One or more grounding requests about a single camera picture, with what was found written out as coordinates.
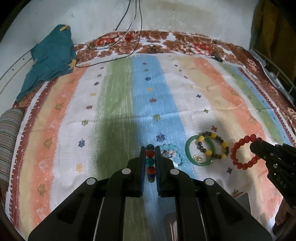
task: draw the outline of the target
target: blue stripe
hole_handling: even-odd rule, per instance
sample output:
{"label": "blue stripe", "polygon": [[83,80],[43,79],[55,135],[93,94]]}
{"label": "blue stripe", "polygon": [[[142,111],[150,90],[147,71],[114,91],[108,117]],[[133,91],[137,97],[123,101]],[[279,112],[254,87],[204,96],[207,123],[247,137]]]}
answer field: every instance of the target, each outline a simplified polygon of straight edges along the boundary
{"label": "blue stripe", "polygon": [[[170,89],[166,85],[163,71],[157,57],[140,55],[132,58],[133,73],[133,114],[137,129],[139,146],[147,144],[170,144],[185,150],[187,141],[185,130],[179,116]],[[159,114],[160,120],[153,120]],[[156,136],[165,135],[165,140],[158,142]],[[180,169],[194,177],[193,166],[186,160]],[[151,240],[167,240],[165,215],[175,212],[174,198],[160,198],[157,195],[156,182],[149,183],[145,177],[143,193]]]}
{"label": "blue stripe", "polygon": [[238,74],[240,75],[243,80],[245,81],[245,83],[247,84],[247,86],[250,88],[250,90],[253,92],[253,94],[256,96],[256,98],[261,102],[261,104],[263,105],[263,107],[266,109],[266,112],[269,114],[270,118],[272,119],[272,121],[274,122],[274,124],[276,125],[276,127],[278,128],[278,131],[280,133],[280,135],[283,138],[284,143],[287,143],[289,145],[292,145],[292,143],[290,142],[281,122],[279,121],[277,115],[275,114],[274,110],[270,107],[270,105],[267,103],[267,101],[264,99],[264,97],[259,93],[259,91],[257,91],[256,87],[254,86],[254,84],[248,79],[246,78],[246,76],[240,72],[240,70],[238,69],[238,67],[236,66],[231,66],[230,67]]}

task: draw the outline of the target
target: yellow and black beaded bracelet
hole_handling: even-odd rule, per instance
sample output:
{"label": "yellow and black beaded bracelet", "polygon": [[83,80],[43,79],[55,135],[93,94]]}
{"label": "yellow and black beaded bracelet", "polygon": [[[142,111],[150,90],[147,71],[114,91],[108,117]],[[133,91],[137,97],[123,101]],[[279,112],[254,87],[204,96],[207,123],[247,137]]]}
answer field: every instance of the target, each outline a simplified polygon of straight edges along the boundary
{"label": "yellow and black beaded bracelet", "polygon": [[[202,142],[204,141],[206,136],[209,136],[209,137],[219,141],[221,143],[222,148],[225,149],[225,152],[222,153],[221,155],[218,155],[218,154],[213,153],[210,150],[205,149],[202,146]],[[202,135],[198,138],[197,145],[198,145],[198,149],[201,152],[203,152],[207,156],[211,156],[211,157],[216,158],[216,159],[224,159],[229,154],[229,146],[227,145],[227,143],[224,142],[224,140],[220,136],[216,135],[215,133],[209,132],[209,131],[206,131],[206,132],[202,133]]]}

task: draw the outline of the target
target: white wall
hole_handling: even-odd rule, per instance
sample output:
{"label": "white wall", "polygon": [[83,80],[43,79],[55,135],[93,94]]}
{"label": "white wall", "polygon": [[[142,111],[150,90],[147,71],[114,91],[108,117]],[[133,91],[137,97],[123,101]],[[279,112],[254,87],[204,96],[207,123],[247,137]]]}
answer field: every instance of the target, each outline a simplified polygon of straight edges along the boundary
{"label": "white wall", "polygon": [[[190,31],[249,49],[252,18],[258,1],[141,0],[143,29]],[[0,43],[0,76],[56,25],[70,25],[74,43],[85,43],[113,31],[127,5],[128,0],[32,0]],[[133,6],[132,3],[119,30],[127,29],[131,23]],[[140,26],[138,14],[132,28],[139,29]],[[13,85],[11,88],[21,86],[22,80],[12,80],[9,85]],[[15,97],[11,95],[10,103]]]}

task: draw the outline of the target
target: orange stripe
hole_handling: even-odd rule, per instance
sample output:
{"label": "orange stripe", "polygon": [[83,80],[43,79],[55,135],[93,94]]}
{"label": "orange stripe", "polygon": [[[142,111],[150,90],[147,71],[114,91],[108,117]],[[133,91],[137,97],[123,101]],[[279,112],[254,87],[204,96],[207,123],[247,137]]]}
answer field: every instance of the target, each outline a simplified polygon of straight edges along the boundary
{"label": "orange stripe", "polygon": [[[244,132],[248,135],[254,133],[257,136],[260,136],[263,140],[266,140],[262,125],[256,119],[251,119],[251,121],[249,121],[252,114],[248,110],[247,104],[244,102],[240,94],[227,84],[222,74],[203,58],[195,58],[194,62],[201,72],[215,81],[216,85],[220,89],[222,98],[234,106],[234,109],[231,111],[236,116],[236,121]],[[214,104],[214,102],[211,101],[211,96],[207,96],[207,98],[211,104]],[[281,195],[266,177],[268,171],[265,166],[265,161],[259,160],[258,163],[252,167],[252,171],[254,170],[256,173],[255,177],[257,177],[257,179],[253,180],[253,182],[255,182],[253,185],[257,185],[262,192],[264,205],[261,205],[261,211],[266,214],[266,218],[269,220],[275,214],[275,206],[281,202]]]}
{"label": "orange stripe", "polygon": [[[51,212],[49,201],[51,184],[54,179],[52,168],[58,132],[78,81],[85,70],[85,68],[75,68],[72,74],[60,77],[58,81],[64,81],[63,86],[55,96],[54,101],[50,103],[51,108],[49,109],[48,118],[43,120],[44,128],[40,130],[39,134],[41,142],[38,144],[34,156],[32,186],[30,188],[33,227],[36,227]],[[43,172],[40,166],[42,167],[44,164],[47,166]]]}

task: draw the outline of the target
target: red bead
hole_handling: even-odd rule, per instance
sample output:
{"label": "red bead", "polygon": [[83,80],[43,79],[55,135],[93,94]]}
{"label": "red bead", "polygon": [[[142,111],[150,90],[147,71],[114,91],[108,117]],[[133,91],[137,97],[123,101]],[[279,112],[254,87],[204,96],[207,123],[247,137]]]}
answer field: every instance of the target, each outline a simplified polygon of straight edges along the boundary
{"label": "red bead", "polygon": [[244,137],[244,141],[245,141],[245,143],[249,143],[250,142],[250,137],[249,136],[245,136]]}
{"label": "red bead", "polygon": [[242,169],[243,169],[243,170],[247,170],[247,169],[248,169],[248,164],[247,164],[247,163],[244,163],[244,164],[242,165]]}
{"label": "red bead", "polygon": [[237,165],[238,163],[239,163],[238,159],[236,159],[236,158],[233,159],[233,161],[232,161],[232,164],[233,164],[233,165]]}
{"label": "red bead", "polygon": [[244,139],[240,139],[240,140],[239,140],[239,144],[240,144],[241,146],[243,146],[243,145],[244,145]]}
{"label": "red bead", "polygon": [[234,154],[234,153],[232,153],[231,155],[230,155],[230,159],[235,159],[237,156],[236,156],[236,154]]}
{"label": "red bead", "polygon": [[239,162],[239,163],[237,164],[237,169],[241,169],[241,168],[242,168],[242,163]]}
{"label": "red bead", "polygon": [[239,144],[238,142],[236,142],[236,143],[234,144],[234,148],[235,148],[235,149],[239,149],[239,148],[240,148],[240,144]]}
{"label": "red bead", "polygon": [[155,167],[148,167],[147,174],[154,175],[155,174]]}
{"label": "red bead", "polygon": [[256,157],[253,157],[252,159],[251,159],[251,162],[255,165],[256,163],[257,163],[257,158]]}
{"label": "red bead", "polygon": [[251,142],[254,142],[257,140],[257,136],[255,134],[250,135]]}
{"label": "red bead", "polygon": [[252,161],[248,161],[248,168],[251,168],[253,166]]}
{"label": "red bead", "polygon": [[149,157],[149,158],[154,157],[154,151],[151,150],[151,149],[147,150],[146,151],[146,156]]}

